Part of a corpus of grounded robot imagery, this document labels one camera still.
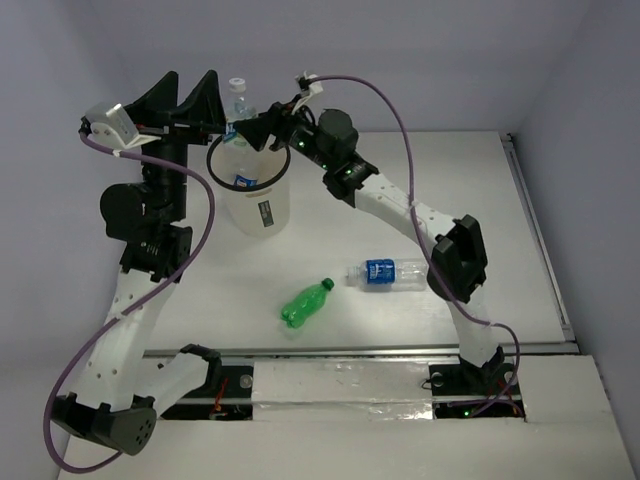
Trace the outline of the clear bottle blue cap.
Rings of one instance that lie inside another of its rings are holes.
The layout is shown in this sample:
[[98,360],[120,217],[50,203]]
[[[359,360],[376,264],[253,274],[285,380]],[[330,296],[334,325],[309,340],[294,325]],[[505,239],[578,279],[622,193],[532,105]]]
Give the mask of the clear bottle blue cap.
[[258,184],[258,176],[248,173],[236,173],[233,179],[233,185],[237,188],[252,188]]

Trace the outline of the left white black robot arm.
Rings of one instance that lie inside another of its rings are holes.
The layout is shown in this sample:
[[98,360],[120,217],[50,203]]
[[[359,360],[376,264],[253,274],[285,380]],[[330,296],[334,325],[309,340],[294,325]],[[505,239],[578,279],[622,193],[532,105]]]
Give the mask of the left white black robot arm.
[[188,150],[225,127],[216,72],[206,72],[185,98],[178,86],[172,71],[129,104],[94,106],[78,132],[85,146],[138,162],[141,178],[101,195],[106,233],[125,245],[116,290],[104,325],[72,359],[81,368],[75,384],[68,392],[52,389],[43,427],[58,426],[115,456],[138,454],[167,409],[221,383],[219,354],[196,344],[154,374],[140,373],[165,304],[206,243],[185,223],[187,187],[202,181],[188,165]]

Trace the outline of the clear bottle green white label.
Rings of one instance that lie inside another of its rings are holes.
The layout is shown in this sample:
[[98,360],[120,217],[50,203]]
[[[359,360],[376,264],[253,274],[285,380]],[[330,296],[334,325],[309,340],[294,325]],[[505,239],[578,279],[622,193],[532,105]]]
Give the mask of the clear bottle green white label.
[[235,123],[241,120],[255,118],[258,113],[253,104],[247,99],[246,80],[234,77],[228,80],[229,96],[225,103],[226,131],[223,143],[230,148],[246,151],[250,145],[235,129]]

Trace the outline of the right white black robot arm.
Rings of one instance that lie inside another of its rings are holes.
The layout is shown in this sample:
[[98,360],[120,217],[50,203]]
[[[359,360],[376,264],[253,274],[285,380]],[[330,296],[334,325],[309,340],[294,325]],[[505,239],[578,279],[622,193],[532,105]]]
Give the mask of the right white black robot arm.
[[234,129],[257,151],[289,147],[325,174],[333,197],[366,212],[426,249],[427,282],[449,307],[459,340],[453,378],[463,394],[494,394],[508,369],[502,347],[484,316],[482,286],[488,259],[479,222],[453,218],[413,201],[356,151],[359,134],[351,117],[338,109],[318,119],[304,107],[276,103]]

